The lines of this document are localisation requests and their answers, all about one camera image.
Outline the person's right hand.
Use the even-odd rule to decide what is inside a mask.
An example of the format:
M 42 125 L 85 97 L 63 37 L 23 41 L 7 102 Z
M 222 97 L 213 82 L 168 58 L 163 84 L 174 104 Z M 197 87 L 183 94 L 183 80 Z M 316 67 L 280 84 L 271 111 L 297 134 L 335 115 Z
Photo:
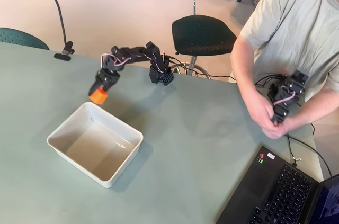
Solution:
M 257 90 L 249 93 L 246 97 L 246 107 L 253 121 L 262 129 L 268 131 L 275 129 L 275 125 L 271 120 L 274 115 L 273 107 Z

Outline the person's left hand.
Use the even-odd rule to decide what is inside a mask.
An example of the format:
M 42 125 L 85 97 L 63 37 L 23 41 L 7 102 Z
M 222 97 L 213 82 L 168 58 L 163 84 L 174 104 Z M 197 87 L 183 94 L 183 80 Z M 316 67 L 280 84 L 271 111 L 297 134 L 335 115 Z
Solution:
M 289 131 L 295 129 L 295 121 L 293 118 L 286 118 L 283 123 L 278 123 L 277 125 L 274 125 L 272 128 L 263 128 L 263 133 L 271 138 L 271 139 L 279 139 L 285 134 L 287 134 Z

